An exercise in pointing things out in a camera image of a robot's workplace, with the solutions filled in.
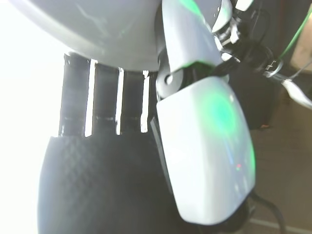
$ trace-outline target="bright white background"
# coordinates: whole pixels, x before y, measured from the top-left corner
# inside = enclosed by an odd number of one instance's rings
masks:
[[[40,168],[58,134],[65,47],[0,0],[0,234],[36,234]]]

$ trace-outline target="brown floor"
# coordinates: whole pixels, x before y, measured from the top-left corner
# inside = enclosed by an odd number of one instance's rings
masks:
[[[280,208],[288,226],[312,231],[312,111],[282,96],[271,128],[252,132],[256,190]],[[254,218],[276,222],[259,206]],[[261,232],[277,233],[267,230]]]

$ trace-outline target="green wire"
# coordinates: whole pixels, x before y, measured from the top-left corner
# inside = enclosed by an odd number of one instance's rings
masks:
[[[312,13],[312,8],[310,9],[310,11],[308,12],[307,16],[305,17],[304,21],[302,22],[302,24],[300,25],[299,29],[297,30],[297,32],[295,33],[294,37],[292,38],[291,42],[288,44],[288,46],[286,47],[286,49],[283,51],[283,53],[278,57],[278,59],[281,59],[282,57],[284,57],[284,55],[290,50],[290,48],[293,46],[293,44],[295,43],[295,41],[297,40],[298,36],[300,35],[304,25],[307,23],[310,14]]]

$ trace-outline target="textured black fabric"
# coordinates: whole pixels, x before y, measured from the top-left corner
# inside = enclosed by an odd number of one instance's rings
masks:
[[[184,222],[149,134],[51,138],[39,234],[198,234]]]

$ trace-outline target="green cable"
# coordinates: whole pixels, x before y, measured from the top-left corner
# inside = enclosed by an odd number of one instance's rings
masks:
[[[291,42],[288,44],[288,46],[286,47],[286,49],[283,51],[283,53],[278,57],[278,59],[281,59],[282,57],[284,57],[284,55],[290,50],[290,48],[293,46],[293,44],[295,43],[295,41],[297,40],[298,36],[300,35],[303,27],[306,25],[309,16],[312,13],[312,8],[310,9],[310,11],[308,12],[307,16],[305,17],[304,21],[302,22],[302,24],[300,25],[299,29],[297,30],[297,32],[295,33],[294,37],[292,38]]]

